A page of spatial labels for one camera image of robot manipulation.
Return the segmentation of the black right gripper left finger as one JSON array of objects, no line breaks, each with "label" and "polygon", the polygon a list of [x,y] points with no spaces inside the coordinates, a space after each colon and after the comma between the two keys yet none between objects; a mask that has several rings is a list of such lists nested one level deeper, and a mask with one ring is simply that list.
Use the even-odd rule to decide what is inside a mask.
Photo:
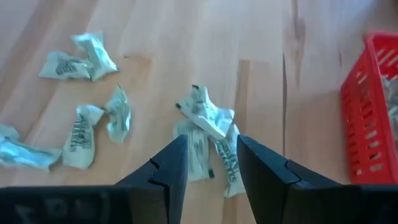
[{"label": "black right gripper left finger", "polygon": [[187,185],[188,139],[180,135],[117,184],[127,190],[117,224],[180,224]]}]

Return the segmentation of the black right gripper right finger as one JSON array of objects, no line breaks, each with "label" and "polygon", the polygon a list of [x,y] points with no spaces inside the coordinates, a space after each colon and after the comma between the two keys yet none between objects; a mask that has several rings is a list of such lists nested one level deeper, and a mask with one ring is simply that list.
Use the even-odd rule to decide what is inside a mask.
[{"label": "black right gripper right finger", "polygon": [[314,196],[293,198],[296,190],[340,184],[269,149],[247,135],[237,138],[241,177],[257,224],[320,224]]}]

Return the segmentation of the green white wrapper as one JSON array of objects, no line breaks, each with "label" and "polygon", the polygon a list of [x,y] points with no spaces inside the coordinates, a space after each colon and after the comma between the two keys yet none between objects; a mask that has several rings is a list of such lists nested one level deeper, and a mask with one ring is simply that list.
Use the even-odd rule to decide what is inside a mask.
[{"label": "green white wrapper", "polygon": [[79,105],[76,118],[65,141],[62,152],[63,165],[88,169],[95,157],[94,127],[104,111],[94,105]]},{"label": "green white wrapper", "polygon": [[20,137],[18,131],[14,127],[2,123],[0,123],[0,136],[13,140],[18,140]]},{"label": "green white wrapper", "polygon": [[224,139],[233,123],[235,112],[215,106],[206,87],[192,85],[192,91],[176,107],[194,124],[214,139]]},{"label": "green white wrapper", "polygon": [[86,53],[87,60],[92,64],[88,70],[91,81],[95,82],[109,73],[119,72],[118,66],[111,60],[104,47],[102,31],[72,35],[70,38],[78,49]]},{"label": "green white wrapper", "polygon": [[226,137],[215,141],[215,149],[221,157],[226,169],[227,187],[224,192],[225,198],[234,197],[237,194],[245,193],[243,180],[241,177],[237,156],[237,138],[239,129],[236,124],[232,124]]},{"label": "green white wrapper", "polygon": [[110,140],[123,143],[130,130],[131,108],[127,95],[119,84],[104,108],[109,116],[106,129]]},{"label": "green white wrapper", "polygon": [[0,138],[0,165],[33,167],[49,172],[62,155],[61,149],[33,147],[9,138]]},{"label": "green white wrapper", "polygon": [[382,76],[384,96],[387,104],[387,114],[392,129],[392,136],[398,148],[398,78],[388,79]]},{"label": "green white wrapper", "polygon": [[188,181],[213,179],[215,177],[210,164],[208,134],[192,121],[186,119],[174,126],[173,137],[187,136]]},{"label": "green white wrapper", "polygon": [[58,80],[91,78],[89,69],[92,64],[86,60],[71,56],[65,52],[49,52],[39,72],[39,77]]}]

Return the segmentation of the red plastic basket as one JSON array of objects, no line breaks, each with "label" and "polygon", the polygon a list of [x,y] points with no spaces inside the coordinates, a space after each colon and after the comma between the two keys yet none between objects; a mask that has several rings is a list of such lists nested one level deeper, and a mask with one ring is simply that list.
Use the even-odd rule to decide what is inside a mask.
[{"label": "red plastic basket", "polygon": [[398,81],[398,33],[364,36],[364,50],[340,90],[349,177],[354,184],[398,184],[398,152],[384,80]]}]

